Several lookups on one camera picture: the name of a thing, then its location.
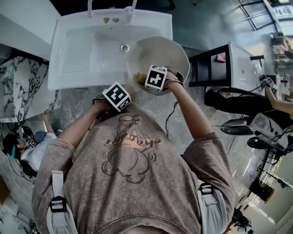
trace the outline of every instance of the strap buckle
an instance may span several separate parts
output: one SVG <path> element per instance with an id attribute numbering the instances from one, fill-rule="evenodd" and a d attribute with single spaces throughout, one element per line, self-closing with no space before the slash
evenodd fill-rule
<path id="1" fill-rule="evenodd" d="M 52 213 L 67 212 L 65 198 L 61 196 L 54 197 L 50 202 L 50 208 Z"/>
<path id="2" fill-rule="evenodd" d="M 202 183 L 200 185 L 200 191 L 201 191 L 202 195 L 213 194 L 214 187 L 213 187 L 213 185 L 209 185 L 207 183 Z"/>

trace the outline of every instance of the dark hair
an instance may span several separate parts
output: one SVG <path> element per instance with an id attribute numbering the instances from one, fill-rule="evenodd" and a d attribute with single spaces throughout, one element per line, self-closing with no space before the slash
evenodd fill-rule
<path id="1" fill-rule="evenodd" d="M 17 159 L 20 163 L 20 166 L 23 170 L 23 173 L 27 176 L 37 176 L 37 172 L 34 171 L 31 166 L 26 162 L 21 160 L 21 155 L 19 149 L 17 148 L 17 141 L 19 134 L 10 133 L 3 139 L 3 153 L 11 155 L 13 146 L 15 146 L 15 155 L 14 158 Z"/>

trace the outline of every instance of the chair leg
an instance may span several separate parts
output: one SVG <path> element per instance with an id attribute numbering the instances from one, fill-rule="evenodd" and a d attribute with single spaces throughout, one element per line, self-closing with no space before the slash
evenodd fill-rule
<path id="1" fill-rule="evenodd" d="M 169 10 L 174 10 L 176 5 L 174 4 L 173 0 L 168 0 L 170 3 Z"/>
<path id="2" fill-rule="evenodd" d="M 193 5 L 198 5 L 202 0 L 197 0 Z"/>

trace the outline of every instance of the gray tile floor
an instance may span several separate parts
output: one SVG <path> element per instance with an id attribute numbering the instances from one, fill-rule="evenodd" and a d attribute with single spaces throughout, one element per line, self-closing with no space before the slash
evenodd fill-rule
<path id="1" fill-rule="evenodd" d="M 249 22 L 238 23 L 244 18 L 243 12 L 237 8 L 237 0 L 202 0 L 198 6 L 193 6 L 191 0 L 174 0 L 176 8 L 173 11 L 164 9 L 168 6 L 168 1 L 139 1 L 138 8 L 154 11 L 162 11 L 173 15 L 174 40 L 184 46 L 195 48 L 188 53 L 198 53 L 198 50 L 208 50 L 227 44 L 233 41 L 255 55 L 264 54 L 266 56 L 266 72 L 273 73 L 272 55 L 269 45 L 268 33 L 273 32 L 272 27 L 263 30 L 253 31 Z M 249 9 L 250 13 L 263 11 L 261 5 Z M 257 19 L 257 23 L 269 21 L 266 16 Z M 90 105 L 91 100 L 101 91 L 101 87 L 91 87 L 88 89 L 63 90 L 63 107 L 49 113 L 49 119 L 55 128 L 67 128 L 77 119 Z M 240 115 L 217 111 L 212 107 L 204 105 L 204 88 L 187 88 L 188 93 L 202 108 L 212 125 L 221 125 L 229 119 L 240 117 Z M 142 108 L 149 111 L 164 129 L 165 121 L 173 109 L 175 97 L 172 94 L 156 97 L 147 93 L 140 93 L 137 103 Z M 30 119 L 31 123 L 39 123 L 40 117 Z M 8 129 L 2 124 L 3 135 Z M 175 113 L 168 122 L 170 140 L 177 146 L 178 153 L 183 153 L 184 149 L 192 141 L 191 135 L 184 122 L 184 118 L 177 107 Z M 214 127 L 222 138 L 225 148 L 229 151 L 234 136 L 222 133 L 218 127 Z M 256 176 L 256 168 L 261 163 L 264 152 L 253 150 L 246 144 L 250 137 L 236 137 L 228 154 L 235 187 L 237 191 L 236 203 L 248 191 L 248 187 Z M 11 162 L 17 173 L 20 173 L 16 162 Z M 9 161 L 5 155 L 0 153 L 0 174 L 11 189 L 11 195 L 20 205 L 20 211 L 33 217 L 31 211 L 32 186 L 27 181 L 15 175 L 11 170 Z"/>

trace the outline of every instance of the pink object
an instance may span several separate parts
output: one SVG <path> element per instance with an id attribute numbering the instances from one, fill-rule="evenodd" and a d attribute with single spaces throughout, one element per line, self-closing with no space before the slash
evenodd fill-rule
<path id="1" fill-rule="evenodd" d="M 218 54 L 217 58 L 216 58 L 216 61 L 221 62 L 221 63 L 225 63 L 226 62 L 226 56 Z"/>

